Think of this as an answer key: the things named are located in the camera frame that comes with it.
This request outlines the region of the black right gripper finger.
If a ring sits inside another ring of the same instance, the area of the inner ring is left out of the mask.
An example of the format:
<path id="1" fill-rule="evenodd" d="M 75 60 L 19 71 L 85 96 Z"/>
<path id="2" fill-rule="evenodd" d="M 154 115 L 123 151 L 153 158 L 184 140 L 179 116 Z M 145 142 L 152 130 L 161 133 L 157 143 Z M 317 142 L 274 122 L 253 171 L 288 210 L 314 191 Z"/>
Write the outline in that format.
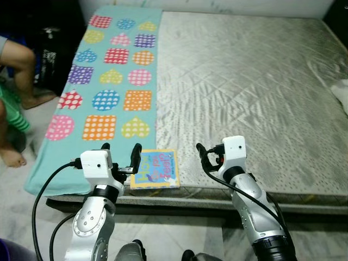
<path id="1" fill-rule="evenodd" d="M 196 149 L 198 150 L 198 153 L 200 156 L 200 161 L 201 161 L 201 166 L 202 166 L 202 169 L 204 170 L 204 172 L 216 171 L 216 167 L 213 166 L 209 160 L 206 147 L 204 147 L 204 145 L 201 144 L 200 142 L 197 142 Z"/>

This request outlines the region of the colourful children's book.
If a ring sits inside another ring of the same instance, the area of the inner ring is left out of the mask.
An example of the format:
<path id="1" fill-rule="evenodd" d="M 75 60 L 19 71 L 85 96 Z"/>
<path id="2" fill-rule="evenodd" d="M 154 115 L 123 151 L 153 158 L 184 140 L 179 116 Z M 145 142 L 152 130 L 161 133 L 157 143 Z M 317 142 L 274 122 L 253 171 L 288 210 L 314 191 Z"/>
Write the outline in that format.
<path id="1" fill-rule="evenodd" d="M 176 150 L 142 150 L 139 171 L 130 176 L 130 188 L 179 188 L 181 175 L 177 167 Z"/>

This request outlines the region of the white quilted mattress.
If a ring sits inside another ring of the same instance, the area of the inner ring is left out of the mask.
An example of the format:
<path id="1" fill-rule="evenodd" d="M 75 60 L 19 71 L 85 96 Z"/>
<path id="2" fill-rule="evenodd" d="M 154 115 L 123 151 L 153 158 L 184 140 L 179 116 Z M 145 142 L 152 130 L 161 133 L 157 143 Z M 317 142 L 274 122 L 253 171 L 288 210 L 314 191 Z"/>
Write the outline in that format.
<path id="1" fill-rule="evenodd" d="M 246 171 L 276 201 L 347 199 L 348 124 L 331 92 L 346 50 L 323 22 L 163 12 L 158 33 L 154 149 L 176 150 L 181 186 L 120 199 L 231 201 L 195 149 L 228 136 L 245 137 Z"/>

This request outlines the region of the teal blanket with colourful shapes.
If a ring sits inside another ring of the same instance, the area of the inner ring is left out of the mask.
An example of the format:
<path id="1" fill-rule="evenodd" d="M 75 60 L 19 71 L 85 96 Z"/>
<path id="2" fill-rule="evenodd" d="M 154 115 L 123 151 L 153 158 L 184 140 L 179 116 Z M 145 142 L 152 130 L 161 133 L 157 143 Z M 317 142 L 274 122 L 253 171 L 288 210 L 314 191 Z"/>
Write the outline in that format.
<path id="1" fill-rule="evenodd" d="M 120 166 L 135 144 L 156 147 L 159 8 L 105 5 L 89 20 L 55 110 L 40 131 L 40 148 L 25 191 L 44 196 L 85 194 L 84 174 L 64 169 L 86 150 L 111 146 Z"/>

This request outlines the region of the grey robot left leg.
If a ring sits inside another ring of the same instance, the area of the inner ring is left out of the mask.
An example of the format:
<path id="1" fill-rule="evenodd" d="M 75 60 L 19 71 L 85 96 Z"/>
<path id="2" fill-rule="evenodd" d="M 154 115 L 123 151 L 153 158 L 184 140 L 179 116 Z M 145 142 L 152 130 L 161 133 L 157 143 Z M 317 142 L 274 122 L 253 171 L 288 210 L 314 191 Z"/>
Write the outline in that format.
<path id="1" fill-rule="evenodd" d="M 146 249 L 140 240 L 134 239 L 119 250 L 114 261 L 147 261 Z"/>

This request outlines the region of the grey robot leg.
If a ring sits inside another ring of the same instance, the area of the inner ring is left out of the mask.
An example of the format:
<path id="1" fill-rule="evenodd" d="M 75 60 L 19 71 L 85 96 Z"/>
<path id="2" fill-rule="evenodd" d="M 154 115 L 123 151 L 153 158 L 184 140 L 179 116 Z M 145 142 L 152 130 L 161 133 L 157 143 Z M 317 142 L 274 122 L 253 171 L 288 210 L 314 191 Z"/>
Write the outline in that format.
<path id="1" fill-rule="evenodd" d="M 181 261 L 222 261 L 216 256 L 206 253 L 194 253 L 192 250 L 185 250 L 182 253 Z"/>
<path id="2" fill-rule="evenodd" d="M 114 261 L 147 261 L 146 249 L 140 240 L 134 239 L 119 250 Z"/>

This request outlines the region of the black bag with white print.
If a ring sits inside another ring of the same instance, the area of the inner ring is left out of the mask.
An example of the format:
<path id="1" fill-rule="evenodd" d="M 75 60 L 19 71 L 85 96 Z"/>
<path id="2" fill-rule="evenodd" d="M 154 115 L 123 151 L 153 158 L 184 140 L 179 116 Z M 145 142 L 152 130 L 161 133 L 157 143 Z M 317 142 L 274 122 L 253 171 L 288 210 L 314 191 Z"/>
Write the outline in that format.
<path id="1" fill-rule="evenodd" d="M 57 27 L 42 28 L 36 52 L 38 86 L 56 95 L 62 94 L 75 50 L 70 33 Z"/>

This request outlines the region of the grey robot right leg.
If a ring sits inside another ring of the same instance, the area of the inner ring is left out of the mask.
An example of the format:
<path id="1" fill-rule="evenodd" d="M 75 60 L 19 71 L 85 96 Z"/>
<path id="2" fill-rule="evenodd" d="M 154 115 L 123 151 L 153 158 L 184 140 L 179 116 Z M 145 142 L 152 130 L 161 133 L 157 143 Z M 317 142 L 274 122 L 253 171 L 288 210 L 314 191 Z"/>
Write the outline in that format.
<path id="1" fill-rule="evenodd" d="M 206 253 L 194 253 L 192 250 L 185 250 L 182 253 L 181 261 L 222 261 L 216 256 Z"/>

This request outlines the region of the person in green striped clothes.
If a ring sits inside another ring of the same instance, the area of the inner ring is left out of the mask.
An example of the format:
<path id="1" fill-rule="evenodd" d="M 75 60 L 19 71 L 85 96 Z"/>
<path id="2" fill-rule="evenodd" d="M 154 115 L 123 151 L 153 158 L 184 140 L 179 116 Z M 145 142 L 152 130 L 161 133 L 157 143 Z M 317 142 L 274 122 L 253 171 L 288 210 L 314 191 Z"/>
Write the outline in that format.
<path id="1" fill-rule="evenodd" d="M 52 92 L 40 95 L 33 92 L 36 58 L 31 49 L 0 36 L 0 65 L 15 70 L 14 82 L 22 109 L 32 109 L 55 98 Z M 27 160 L 8 141 L 7 132 L 7 108 L 0 100 L 0 158 L 8 167 L 26 165 Z"/>

